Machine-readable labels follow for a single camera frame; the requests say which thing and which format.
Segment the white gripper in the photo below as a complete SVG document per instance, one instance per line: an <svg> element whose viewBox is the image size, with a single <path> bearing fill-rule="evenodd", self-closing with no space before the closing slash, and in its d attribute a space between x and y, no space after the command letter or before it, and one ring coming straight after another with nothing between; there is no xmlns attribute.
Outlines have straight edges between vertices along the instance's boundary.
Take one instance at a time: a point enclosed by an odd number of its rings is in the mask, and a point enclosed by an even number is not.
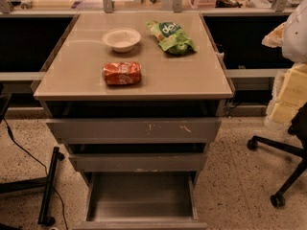
<svg viewBox="0 0 307 230"><path fill-rule="evenodd" d="M295 63L292 68L278 70L274 78L273 89L280 90L272 107L269 119L275 123L289 123L298 109L307 103L307 64Z"/></svg>

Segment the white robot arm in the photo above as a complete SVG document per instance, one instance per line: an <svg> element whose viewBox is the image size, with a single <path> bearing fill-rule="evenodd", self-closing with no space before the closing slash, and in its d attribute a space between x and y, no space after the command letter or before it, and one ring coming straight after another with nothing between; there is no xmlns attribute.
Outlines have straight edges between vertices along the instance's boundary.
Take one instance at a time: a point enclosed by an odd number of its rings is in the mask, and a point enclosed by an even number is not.
<svg viewBox="0 0 307 230"><path fill-rule="evenodd" d="M288 124L307 103L307 0L303 0L287 21L267 34L262 44L280 47L282 56L294 65L279 71L274 79L272 100L267 108L267 124Z"/></svg>

